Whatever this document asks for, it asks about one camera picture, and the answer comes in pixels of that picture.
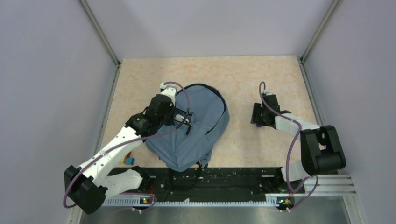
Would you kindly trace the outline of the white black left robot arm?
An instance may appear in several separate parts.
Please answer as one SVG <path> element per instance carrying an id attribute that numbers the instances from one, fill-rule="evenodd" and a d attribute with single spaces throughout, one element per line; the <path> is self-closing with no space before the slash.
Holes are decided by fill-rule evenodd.
<path id="1" fill-rule="evenodd" d="M 143 112 L 129 118 L 116 136 L 98 153 L 78 167 L 69 166 L 64 172 L 63 204 L 69 208 L 69 198 L 86 214 L 98 210 L 104 201 L 128 190 L 144 193 L 150 181 L 139 172 L 127 171 L 110 175 L 129 152 L 145 140 L 158 137 L 163 125 L 172 125 L 176 93 L 166 91 L 155 95 Z"/>

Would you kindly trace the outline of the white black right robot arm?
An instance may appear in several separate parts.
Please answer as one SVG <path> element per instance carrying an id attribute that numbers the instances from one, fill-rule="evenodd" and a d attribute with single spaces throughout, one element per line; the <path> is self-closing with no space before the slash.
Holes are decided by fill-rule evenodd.
<path id="1" fill-rule="evenodd" d="M 281 175 L 274 179 L 277 191 L 287 192 L 293 181 L 346 167 L 347 160 L 334 126 L 319 126 L 304 121 L 287 110 L 282 111 L 273 93 L 263 93 L 261 99 L 260 103 L 254 104 L 251 123 L 257 127 L 272 127 L 292 136 L 290 150 L 297 141 L 300 143 L 300 160 L 290 162 L 291 153 L 288 153 L 286 165 L 280 168 Z"/>

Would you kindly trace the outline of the blue grey backpack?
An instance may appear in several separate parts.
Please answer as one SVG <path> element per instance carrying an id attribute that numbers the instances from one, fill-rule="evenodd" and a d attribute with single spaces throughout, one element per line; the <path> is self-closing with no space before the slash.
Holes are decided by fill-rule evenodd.
<path id="1" fill-rule="evenodd" d="M 174 125 L 158 130 L 160 137 L 145 142 L 168 168 L 177 172 L 197 163 L 205 167 L 230 120 L 219 90 L 206 84 L 190 84 L 185 90 L 176 94 L 174 115 L 187 116 L 186 123 L 175 130 L 180 122 L 176 119 Z"/>

